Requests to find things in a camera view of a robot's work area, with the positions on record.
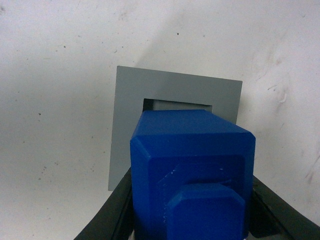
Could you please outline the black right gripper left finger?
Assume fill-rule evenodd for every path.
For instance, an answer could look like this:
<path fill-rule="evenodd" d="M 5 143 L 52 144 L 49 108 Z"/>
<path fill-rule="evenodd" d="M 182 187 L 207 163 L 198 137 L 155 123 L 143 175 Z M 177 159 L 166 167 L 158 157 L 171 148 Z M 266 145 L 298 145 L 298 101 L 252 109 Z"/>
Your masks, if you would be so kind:
<path fill-rule="evenodd" d="M 128 240 L 134 230 L 132 174 L 129 169 L 76 240 Z"/>

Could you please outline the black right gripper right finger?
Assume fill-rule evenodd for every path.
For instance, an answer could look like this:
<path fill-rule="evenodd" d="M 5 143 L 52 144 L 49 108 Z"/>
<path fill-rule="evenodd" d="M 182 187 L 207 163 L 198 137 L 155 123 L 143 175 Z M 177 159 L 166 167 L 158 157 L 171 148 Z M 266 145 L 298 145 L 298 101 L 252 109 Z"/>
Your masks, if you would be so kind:
<path fill-rule="evenodd" d="M 248 240 L 318 240 L 320 227 L 253 178 Z"/>

